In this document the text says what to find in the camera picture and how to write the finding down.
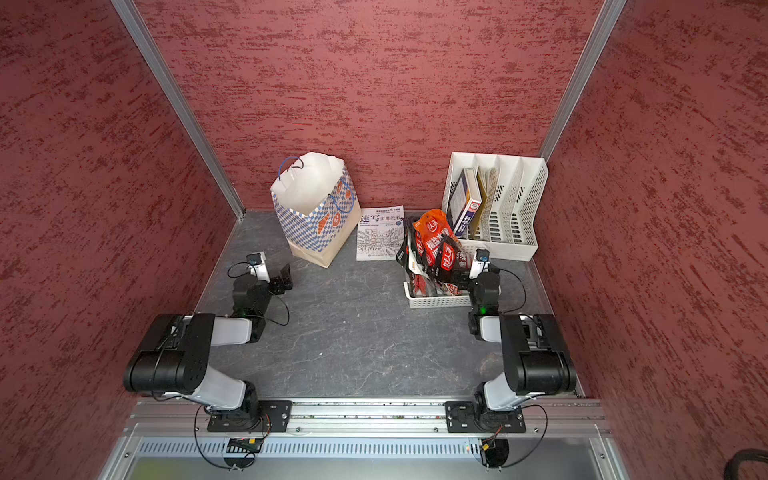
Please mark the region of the orange red condiment packet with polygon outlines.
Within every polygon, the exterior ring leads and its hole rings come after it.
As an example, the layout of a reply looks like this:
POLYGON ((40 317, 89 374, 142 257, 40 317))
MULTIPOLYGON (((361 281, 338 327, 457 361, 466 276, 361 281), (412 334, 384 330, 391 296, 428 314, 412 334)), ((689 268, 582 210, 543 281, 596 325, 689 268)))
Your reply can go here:
POLYGON ((428 268, 453 270, 461 248, 446 214, 440 209, 429 210, 412 226, 417 258, 428 268))

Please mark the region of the blue checkered paper bag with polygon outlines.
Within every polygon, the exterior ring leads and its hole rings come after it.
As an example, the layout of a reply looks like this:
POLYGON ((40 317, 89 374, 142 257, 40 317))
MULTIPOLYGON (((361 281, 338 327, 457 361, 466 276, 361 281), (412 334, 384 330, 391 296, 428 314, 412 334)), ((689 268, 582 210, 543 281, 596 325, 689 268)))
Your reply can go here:
POLYGON ((345 162, 310 152, 287 157, 270 193, 292 254, 329 267, 362 217, 345 162))

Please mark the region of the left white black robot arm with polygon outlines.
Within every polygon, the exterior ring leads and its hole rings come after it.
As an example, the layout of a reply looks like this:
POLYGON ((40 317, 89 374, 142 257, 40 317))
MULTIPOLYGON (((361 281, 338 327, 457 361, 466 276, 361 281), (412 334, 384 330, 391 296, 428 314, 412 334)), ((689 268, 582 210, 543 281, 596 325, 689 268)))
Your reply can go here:
POLYGON ((123 374, 125 390, 157 401, 180 398, 196 403, 210 415, 210 432, 285 431, 290 401, 260 400, 252 382, 210 365, 212 348, 255 344, 269 322, 281 327, 290 323, 267 316, 270 301, 281 300, 293 288, 290 266, 275 277, 263 263, 250 262, 248 268, 233 279, 231 315, 156 316, 123 374))

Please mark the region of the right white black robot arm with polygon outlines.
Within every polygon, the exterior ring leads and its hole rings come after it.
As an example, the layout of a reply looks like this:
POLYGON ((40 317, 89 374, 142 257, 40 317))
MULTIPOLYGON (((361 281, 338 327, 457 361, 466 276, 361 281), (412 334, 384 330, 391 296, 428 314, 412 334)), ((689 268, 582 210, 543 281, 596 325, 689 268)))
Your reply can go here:
POLYGON ((445 403, 450 433, 523 433, 527 402, 576 388, 575 367, 555 317, 502 310, 501 272, 489 262, 476 261, 465 279, 469 332, 501 346, 503 370, 479 384, 470 401, 445 403))

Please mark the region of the white plastic basket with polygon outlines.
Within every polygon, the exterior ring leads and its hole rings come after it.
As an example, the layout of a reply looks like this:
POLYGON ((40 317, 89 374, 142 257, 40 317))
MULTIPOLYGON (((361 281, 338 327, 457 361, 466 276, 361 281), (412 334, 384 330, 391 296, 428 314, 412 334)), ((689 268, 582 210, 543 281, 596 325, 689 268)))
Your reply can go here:
POLYGON ((403 283, 403 289, 411 309, 469 308, 471 306, 471 300, 468 295, 414 297, 411 295, 411 290, 407 281, 403 283))

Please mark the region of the white file organizer rack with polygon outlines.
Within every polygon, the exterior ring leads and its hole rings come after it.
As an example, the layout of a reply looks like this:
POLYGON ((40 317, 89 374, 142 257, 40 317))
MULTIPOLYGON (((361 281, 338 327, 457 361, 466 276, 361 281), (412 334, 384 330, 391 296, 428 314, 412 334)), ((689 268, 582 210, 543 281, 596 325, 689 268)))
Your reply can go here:
POLYGON ((491 175, 487 201, 479 217, 478 234, 462 241, 463 248, 486 249, 497 259, 528 262, 538 250, 534 220, 548 178, 544 159, 512 155, 454 152, 448 166, 442 208, 463 170, 491 175))

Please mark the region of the blue white box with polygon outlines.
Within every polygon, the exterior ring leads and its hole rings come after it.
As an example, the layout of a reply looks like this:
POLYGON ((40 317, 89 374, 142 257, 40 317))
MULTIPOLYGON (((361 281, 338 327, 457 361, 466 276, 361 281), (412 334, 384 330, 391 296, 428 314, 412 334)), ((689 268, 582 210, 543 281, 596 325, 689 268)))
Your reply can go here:
POLYGON ((483 204, 477 173, 472 168, 461 171, 448 202, 447 218, 457 238, 470 235, 471 223, 483 204))

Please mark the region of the white printed booklet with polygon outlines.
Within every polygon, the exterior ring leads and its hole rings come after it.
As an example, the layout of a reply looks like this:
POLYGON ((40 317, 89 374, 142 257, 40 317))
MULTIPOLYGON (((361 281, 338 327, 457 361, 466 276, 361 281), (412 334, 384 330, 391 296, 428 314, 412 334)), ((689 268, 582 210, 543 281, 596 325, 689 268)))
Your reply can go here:
POLYGON ((394 260, 403 242, 404 208, 363 208, 357 227, 357 261, 394 260))

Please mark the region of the aluminium mounting rail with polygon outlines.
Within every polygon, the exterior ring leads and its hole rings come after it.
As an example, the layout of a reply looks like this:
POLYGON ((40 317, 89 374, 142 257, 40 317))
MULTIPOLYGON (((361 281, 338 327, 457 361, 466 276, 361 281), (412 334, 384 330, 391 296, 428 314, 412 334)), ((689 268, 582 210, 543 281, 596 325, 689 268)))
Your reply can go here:
POLYGON ((468 401, 446 398, 295 398, 267 401, 255 433, 272 438, 489 437, 609 438, 612 429, 596 399, 539 397, 498 419, 480 422, 468 401))

